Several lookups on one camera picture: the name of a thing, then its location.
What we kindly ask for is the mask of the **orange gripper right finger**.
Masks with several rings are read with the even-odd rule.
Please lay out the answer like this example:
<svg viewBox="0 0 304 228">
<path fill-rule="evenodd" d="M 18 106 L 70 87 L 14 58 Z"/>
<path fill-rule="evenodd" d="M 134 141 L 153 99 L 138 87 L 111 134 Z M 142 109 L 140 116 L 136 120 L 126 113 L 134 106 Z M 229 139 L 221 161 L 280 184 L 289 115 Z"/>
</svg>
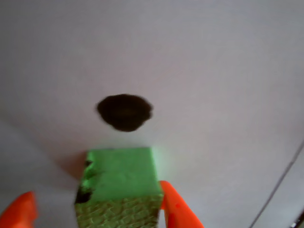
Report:
<svg viewBox="0 0 304 228">
<path fill-rule="evenodd" d="M 161 209 L 164 210 L 166 228 L 204 228 L 181 195 L 167 181 L 160 181 L 164 192 Z"/>
</svg>

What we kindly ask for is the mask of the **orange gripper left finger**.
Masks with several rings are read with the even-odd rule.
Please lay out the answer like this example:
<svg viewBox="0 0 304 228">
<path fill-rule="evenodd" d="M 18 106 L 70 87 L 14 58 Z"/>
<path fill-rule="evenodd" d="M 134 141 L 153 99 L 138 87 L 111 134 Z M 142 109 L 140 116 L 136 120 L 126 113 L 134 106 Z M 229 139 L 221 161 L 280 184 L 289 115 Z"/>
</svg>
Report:
<svg viewBox="0 0 304 228">
<path fill-rule="evenodd" d="M 18 196 L 0 215 L 1 228 L 34 228 L 38 216 L 34 192 Z"/>
</svg>

